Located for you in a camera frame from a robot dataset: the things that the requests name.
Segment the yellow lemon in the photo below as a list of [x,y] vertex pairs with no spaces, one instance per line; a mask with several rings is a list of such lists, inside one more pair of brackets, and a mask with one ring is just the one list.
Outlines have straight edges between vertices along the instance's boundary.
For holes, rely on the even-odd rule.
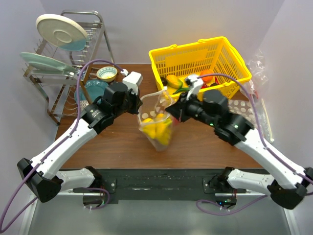
[[143,124],[153,122],[154,120],[151,118],[146,118],[142,121]]

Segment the yellow banana bunch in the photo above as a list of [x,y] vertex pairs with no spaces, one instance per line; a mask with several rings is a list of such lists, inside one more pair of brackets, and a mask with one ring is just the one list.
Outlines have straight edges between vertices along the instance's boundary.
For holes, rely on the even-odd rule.
[[166,120],[152,124],[142,126],[142,132],[149,138],[157,140],[162,145],[169,145],[172,135],[172,120],[167,118]]

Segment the clear zip top bag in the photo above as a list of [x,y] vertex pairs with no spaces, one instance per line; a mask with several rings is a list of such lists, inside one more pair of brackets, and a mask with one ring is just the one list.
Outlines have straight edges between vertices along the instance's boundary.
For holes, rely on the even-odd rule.
[[146,94],[137,115],[139,131],[150,141],[156,151],[164,151],[170,144],[174,121],[166,108],[174,100],[166,89]]

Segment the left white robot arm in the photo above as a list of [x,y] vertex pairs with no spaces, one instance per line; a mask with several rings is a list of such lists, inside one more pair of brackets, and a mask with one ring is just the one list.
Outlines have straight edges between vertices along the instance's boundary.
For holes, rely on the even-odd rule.
[[44,152],[31,160],[21,159],[17,168],[23,182],[42,202],[48,202],[59,192],[86,188],[96,192],[102,177],[92,167],[66,173],[61,166],[85,143],[111,126],[124,113],[138,114],[142,105],[139,85],[135,82],[113,82],[102,96],[85,107],[75,122]]

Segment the yellow plastic shopping basket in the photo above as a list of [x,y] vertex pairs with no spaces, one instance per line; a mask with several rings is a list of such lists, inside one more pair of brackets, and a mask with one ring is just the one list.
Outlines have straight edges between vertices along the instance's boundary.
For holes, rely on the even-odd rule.
[[159,91],[164,88],[162,78],[168,75],[183,82],[191,74],[200,75],[204,70],[211,70],[215,76],[207,88],[199,91],[199,100],[204,92],[212,89],[232,98],[239,90],[239,84],[248,83],[252,78],[240,53],[223,36],[152,49],[149,58]]

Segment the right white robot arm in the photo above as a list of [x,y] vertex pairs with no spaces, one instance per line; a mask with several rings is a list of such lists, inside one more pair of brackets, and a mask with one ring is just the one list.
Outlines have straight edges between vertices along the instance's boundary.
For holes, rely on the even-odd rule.
[[262,193],[288,210],[293,210],[307,195],[313,169],[288,160],[263,139],[250,121],[230,112],[228,99],[221,92],[206,91],[202,101],[194,94],[182,93],[165,110],[181,122],[193,118],[212,127],[219,139],[242,150],[267,171],[257,174],[226,167],[221,175],[208,181],[209,187],[222,192],[247,189]]

